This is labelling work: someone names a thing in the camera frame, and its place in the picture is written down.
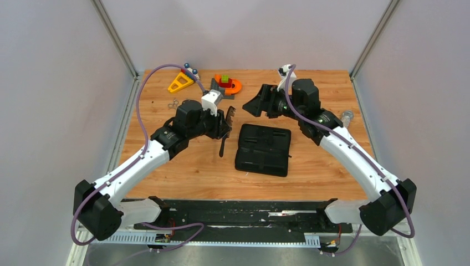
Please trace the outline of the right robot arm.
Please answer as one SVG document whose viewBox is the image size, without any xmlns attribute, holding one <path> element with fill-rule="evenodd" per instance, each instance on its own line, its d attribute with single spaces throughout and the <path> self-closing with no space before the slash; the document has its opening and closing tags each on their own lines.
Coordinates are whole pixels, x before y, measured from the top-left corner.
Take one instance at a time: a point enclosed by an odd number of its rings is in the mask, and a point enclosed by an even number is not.
<svg viewBox="0 0 470 266">
<path fill-rule="evenodd" d="M 264 112 L 270 119 L 286 116 L 296 120 L 301 132 L 337 159 L 367 196 L 365 201 L 330 200 L 316 217 L 318 227 L 328 232 L 339 223 L 350 223 L 363 225 L 377 236 L 392 231 L 414 237 L 411 213 L 416 185 L 382 167 L 335 114 L 321 107 L 319 89 L 311 79 L 295 80 L 290 88 L 289 93 L 287 85 L 263 84 L 243 109 L 255 117 Z"/>
</svg>

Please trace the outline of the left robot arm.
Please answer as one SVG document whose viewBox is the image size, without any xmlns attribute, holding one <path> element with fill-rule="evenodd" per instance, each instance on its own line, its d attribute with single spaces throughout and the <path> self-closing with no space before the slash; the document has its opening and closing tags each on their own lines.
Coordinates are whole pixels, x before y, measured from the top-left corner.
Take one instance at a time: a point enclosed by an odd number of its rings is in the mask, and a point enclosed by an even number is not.
<svg viewBox="0 0 470 266">
<path fill-rule="evenodd" d="M 92 241 L 106 240 L 120 227 L 137 223 L 165 228 L 170 214 L 157 197 L 133 202 L 123 202 L 123 198 L 153 170 L 188 148 L 190 140 L 199 136 L 227 139 L 235 112 L 230 106 L 227 111 L 212 113 L 196 100 L 183 101 L 175 115 L 127 161 L 92 183 L 82 180 L 75 186 L 71 233 L 75 234 L 77 222 L 92 234 Z"/>
</svg>

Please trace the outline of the black handled tail comb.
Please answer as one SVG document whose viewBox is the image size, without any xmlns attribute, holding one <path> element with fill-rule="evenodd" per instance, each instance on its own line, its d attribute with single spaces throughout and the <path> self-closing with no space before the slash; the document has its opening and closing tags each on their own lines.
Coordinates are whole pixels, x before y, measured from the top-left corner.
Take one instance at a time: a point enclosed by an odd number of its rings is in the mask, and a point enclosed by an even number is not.
<svg viewBox="0 0 470 266">
<path fill-rule="evenodd" d="M 230 106 L 227 110 L 226 116 L 223 121 L 223 125 L 221 127 L 221 147 L 219 150 L 219 157 L 223 157 L 224 155 L 224 147 L 225 147 L 225 142 L 229 138 L 230 133 L 232 131 L 232 125 L 233 125 L 233 117 L 236 113 L 236 108 L 234 106 Z"/>
</svg>

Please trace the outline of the black zip tool case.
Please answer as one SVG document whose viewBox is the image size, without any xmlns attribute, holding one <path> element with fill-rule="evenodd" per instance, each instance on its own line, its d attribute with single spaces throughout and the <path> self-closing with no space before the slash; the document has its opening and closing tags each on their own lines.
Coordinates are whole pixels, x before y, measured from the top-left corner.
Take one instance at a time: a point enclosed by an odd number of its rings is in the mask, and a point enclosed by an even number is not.
<svg viewBox="0 0 470 266">
<path fill-rule="evenodd" d="M 234 167 L 238 171 L 287 177 L 292 132 L 288 129 L 243 124 Z"/>
</svg>

